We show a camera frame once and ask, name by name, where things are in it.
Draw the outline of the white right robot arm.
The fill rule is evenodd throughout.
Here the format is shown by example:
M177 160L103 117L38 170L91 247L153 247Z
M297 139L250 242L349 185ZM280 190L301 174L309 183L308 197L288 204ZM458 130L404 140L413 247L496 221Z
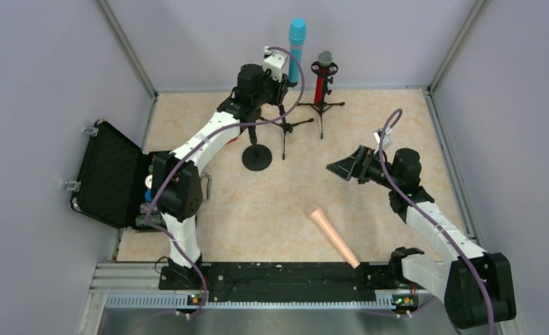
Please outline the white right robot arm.
M359 146L350 156L329 163L327 171L345 181L369 181L389 189L392 210L425 238L441 262L417 248L393 251L389 266L399 279L431 292L460 329L513 320L517 315L511 264L470 240L441 212L420 183L420 155L398 149L392 162L384 152Z

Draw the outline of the black round base clamp stand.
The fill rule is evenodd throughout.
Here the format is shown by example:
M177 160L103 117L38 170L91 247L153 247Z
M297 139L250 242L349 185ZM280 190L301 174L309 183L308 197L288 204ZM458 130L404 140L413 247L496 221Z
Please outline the black round base clamp stand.
M242 164L253 172L267 169L272 163L272 152L267 146L258 143L255 126L245 126L244 129L248 132L250 145L242 153Z

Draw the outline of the red glitter microphone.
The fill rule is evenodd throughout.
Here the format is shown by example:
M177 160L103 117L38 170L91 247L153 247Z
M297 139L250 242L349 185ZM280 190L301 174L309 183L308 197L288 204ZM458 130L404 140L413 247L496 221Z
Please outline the red glitter microphone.
M316 74L316 91L314 94L314 102L319 104L323 101L324 93L327 89L325 86L325 79L330 73L330 67L334 64L332 60L332 52L324 50L319 53L317 61L312 64L312 72Z

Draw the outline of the black shock mount tripod stand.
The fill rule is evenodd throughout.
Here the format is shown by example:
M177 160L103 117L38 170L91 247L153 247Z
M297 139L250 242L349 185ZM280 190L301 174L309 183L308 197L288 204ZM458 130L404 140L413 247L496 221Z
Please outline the black shock mount tripod stand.
M338 66L334 61L315 61L311 65L311 71L317 76L316 88L314 92L314 101L312 103L299 103L299 106L309 106L319 116L320 138L324 138L323 115L332 107L345 106L345 102L329 103L325 99L332 93L329 85L334 81L334 75L337 74Z

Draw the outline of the open black carrying case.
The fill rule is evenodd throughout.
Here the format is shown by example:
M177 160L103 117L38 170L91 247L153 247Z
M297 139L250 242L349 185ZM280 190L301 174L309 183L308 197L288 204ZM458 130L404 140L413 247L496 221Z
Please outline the open black carrying case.
M104 119L91 126L82 164L70 199L71 208L117 229L150 232L145 214L178 158L169 151L145 153ZM158 176L161 180L146 182ZM160 195L150 221L164 227L161 214L177 218L198 213L204 200L200 170L184 163Z

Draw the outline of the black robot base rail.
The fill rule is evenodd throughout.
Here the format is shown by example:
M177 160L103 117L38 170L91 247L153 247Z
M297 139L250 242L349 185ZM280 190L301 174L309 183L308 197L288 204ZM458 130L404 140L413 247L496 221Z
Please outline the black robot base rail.
M160 290L189 291L193 304L265 303L304 306L412 305L423 287L402 278L394 262L203 262L186 268L169 261Z

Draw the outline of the blue microphone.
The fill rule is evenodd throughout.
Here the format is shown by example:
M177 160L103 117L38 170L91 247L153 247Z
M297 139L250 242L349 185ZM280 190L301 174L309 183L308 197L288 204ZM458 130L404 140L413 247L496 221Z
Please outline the blue microphone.
M290 87L295 87L298 84L300 73L298 64L302 59L303 45L307 37L307 22L302 17L294 18L290 23L288 40L289 51L295 57L295 60L289 61L288 67L288 83Z

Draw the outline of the black tripod clip mic stand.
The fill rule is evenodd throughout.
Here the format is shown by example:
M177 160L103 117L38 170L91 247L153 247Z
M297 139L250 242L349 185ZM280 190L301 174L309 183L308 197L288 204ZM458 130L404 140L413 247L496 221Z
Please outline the black tripod clip mic stand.
M286 159L286 138L287 138L287 135L288 135L288 134L291 134L296 126L299 126L299 125L302 125L302 124L308 124L308 123L315 122L315 119L314 119L314 118L310 118L310 119L307 119L307 120L304 120L304 121L295 122L295 123L289 123L289 122L286 120L286 117L282 117L282 118L280 119L280 122L279 122L279 123L277 123L277 122L272 122L271 120L266 119L266 118L264 118L264 117L259 117L258 119L259 119L260 121L270 122L271 124L274 124L275 126L278 126L278 127L282 130L282 133L283 133L283 145L282 145L281 159L282 159L283 161Z

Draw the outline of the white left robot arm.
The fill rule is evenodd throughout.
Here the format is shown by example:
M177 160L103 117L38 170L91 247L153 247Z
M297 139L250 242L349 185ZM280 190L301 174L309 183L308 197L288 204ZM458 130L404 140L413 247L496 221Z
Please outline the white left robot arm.
M167 268L189 279L201 257L196 239L197 213L202 205L201 174L206 165L242 132L250 146L242 153L246 169L261 171L272 162L271 151L258 143L255 122L264 105L282 106L288 91L282 66L245 64L237 84L210 120L185 144L154 159L151 192L171 239Z

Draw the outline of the pink microphone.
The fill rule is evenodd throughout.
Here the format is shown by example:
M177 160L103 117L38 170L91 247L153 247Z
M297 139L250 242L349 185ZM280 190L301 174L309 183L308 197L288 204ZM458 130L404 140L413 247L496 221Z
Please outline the pink microphone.
M358 268L361 262L348 244L343 240L332 222L328 219L324 210L322 210L322 208L318 208L310 213L309 217L319 227L338 254L353 269Z

